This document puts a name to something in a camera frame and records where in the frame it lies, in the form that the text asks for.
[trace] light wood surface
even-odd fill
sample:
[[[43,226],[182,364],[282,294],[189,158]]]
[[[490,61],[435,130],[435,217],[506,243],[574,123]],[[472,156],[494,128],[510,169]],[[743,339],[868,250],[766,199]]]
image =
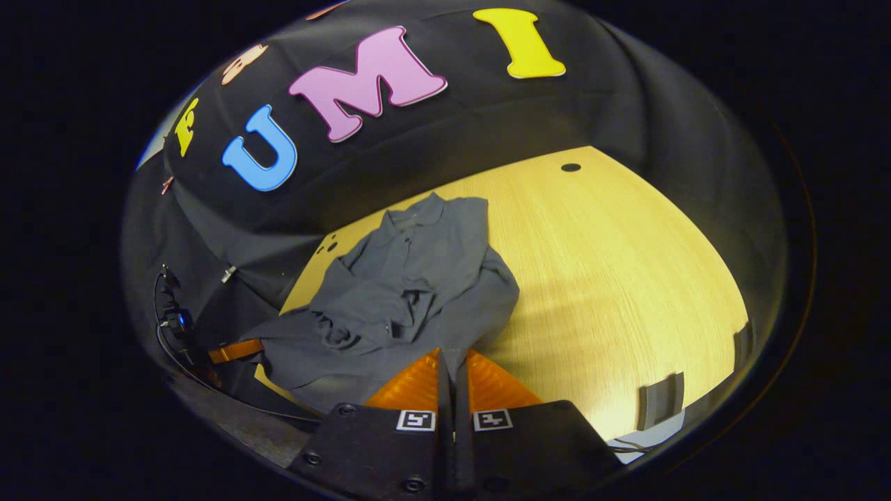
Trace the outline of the light wood surface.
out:
[[[555,152],[432,191],[488,199],[489,242],[519,284],[507,328],[479,351],[541,399],[572,400],[604,439],[634,431],[641,386],[683,372],[687,406],[730,375],[747,322],[730,271],[673,203],[609,156]],[[282,313],[306,305],[383,214],[327,235]]]

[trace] black background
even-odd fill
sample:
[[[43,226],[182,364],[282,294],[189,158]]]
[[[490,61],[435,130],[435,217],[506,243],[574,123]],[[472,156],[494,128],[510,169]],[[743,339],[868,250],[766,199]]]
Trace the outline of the black background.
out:
[[[733,75],[789,140],[817,221],[813,311],[785,370],[725,435],[633,498],[887,497],[884,16],[853,3],[589,8],[718,95]],[[18,230],[4,298],[21,305],[5,330],[37,342],[4,348],[4,362],[22,364],[3,382],[13,411],[4,499],[310,498],[199,426],[164,388],[130,333],[117,254],[128,178],[170,107],[233,51],[311,10],[228,1],[7,7],[4,78],[19,84],[8,96],[22,106],[4,145],[15,151],[4,213]]]

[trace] gray shirt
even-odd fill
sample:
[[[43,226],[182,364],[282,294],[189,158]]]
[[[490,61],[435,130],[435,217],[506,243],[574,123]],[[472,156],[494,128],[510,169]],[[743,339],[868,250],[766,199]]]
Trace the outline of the gray shirt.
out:
[[[467,349],[507,324],[519,287],[488,245],[487,202],[435,193],[402,211],[325,272],[306,308],[252,329],[269,379],[312,407],[364,403],[435,348],[454,378]]]

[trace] blue letter u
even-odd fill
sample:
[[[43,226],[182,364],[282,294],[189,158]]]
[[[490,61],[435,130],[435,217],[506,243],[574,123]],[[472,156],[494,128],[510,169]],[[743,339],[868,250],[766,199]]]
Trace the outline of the blue letter u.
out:
[[[244,149],[244,138],[234,138],[223,152],[223,164],[235,169],[242,179],[261,192],[270,192],[284,183],[297,166],[297,148],[269,114],[273,107],[262,106],[248,119],[245,130],[257,132],[278,155],[275,164],[266,168],[258,164]]]

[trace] yellow letter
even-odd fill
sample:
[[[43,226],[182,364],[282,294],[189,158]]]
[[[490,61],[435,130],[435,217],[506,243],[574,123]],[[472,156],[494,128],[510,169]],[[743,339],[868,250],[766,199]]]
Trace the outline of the yellow letter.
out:
[[[241,69],[245,66],[251,64],[258,57],[263,55],[266,52],[266,49],[269,48],[269,45],[254,45],[247,52],[235,58],[235,61],[231,62],[229,66],[223,71],[223,85],[228,84],[235,78],[239,73],[241,73]]]
[[[551,57],[534,22],[538,17],[517,9],[483,9],[473,17],[495,27],[511,54],[507,72],[514,78],[558,77],[566,66]]]
[[[189,143],[192,142],[192,136],[194,135],[189,127],[195,124],[195,112],[192,111],[195,109],[195,106],[198,106],[197,97],[189,103],[185,113],[183,113],[183,117],[179,119],[174,129],[176,137],[179,138],[179,154],[182,157],[185,156],[185,151],[189,149]]]

